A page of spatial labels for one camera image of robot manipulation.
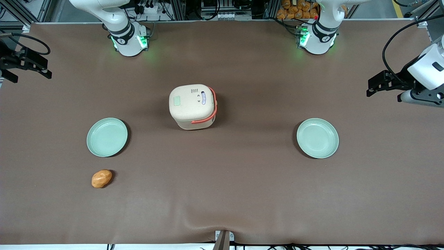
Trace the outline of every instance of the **orange handle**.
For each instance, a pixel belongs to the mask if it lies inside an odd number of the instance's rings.
[[[207,122],[207,121],[213,119],[213,117],[216,115],[216,112],[218,111],[218,103],[216,101],[216,93],[214,92],[214,90],[212,88],[210,88],[210,87],[208,87],[208,88],[213,93],[213,97],[214,97],[214,112],[208,118],[205,118],[203,120],[192,121],[191,124],[199,124],[199,123]]]

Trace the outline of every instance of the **yellow floor line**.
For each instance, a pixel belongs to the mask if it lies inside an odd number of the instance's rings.
[[[392,0],[392,4],[393,4],[393,7],[395,8],[396,16],[398,18],[402,18],[402,12],[401,12],[401,8],[399,7],[399,5],[397,5],[395,3],[395,1],[393,1],[393,0]]]

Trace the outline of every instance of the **brown tablecloth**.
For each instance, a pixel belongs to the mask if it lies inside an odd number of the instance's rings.
[[[133,58],[100,25],[32,25],[53,78],[15,70],[0,89],[0,243],[206,242],[220,229],[250,244],[444,242],[443,110],[365,95],[409,22],[346,21],[321,56],[275,22],[159,24]],[[428,44],[409,28],[387,60],[398,71]],[[168,95],[194,83],[219,112],[184,131]],[[86,147],[105,117],[131,130],[111,158]],[[311,117],[339,133],[330,158],[298,149]],[[117,173],[105,189],[91,186],[100,169]]]

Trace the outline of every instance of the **white rice cooker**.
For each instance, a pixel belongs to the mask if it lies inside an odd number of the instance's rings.
[[[179,127],[186,130],[204,129],[216,118],[216,93],[203,84],[180,86],[170,94],[170,114]]]

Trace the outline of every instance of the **plate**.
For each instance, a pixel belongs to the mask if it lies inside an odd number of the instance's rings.
[[[336,152],[339,136],[328,121],[310,118],[301,123],[296,133],[302,151],[314,158],[327,158]]]
[[[117,118],[105,118],[96,122],[88,132],[86,145],[99,157],[117,154],[128,139],[128,129]]]

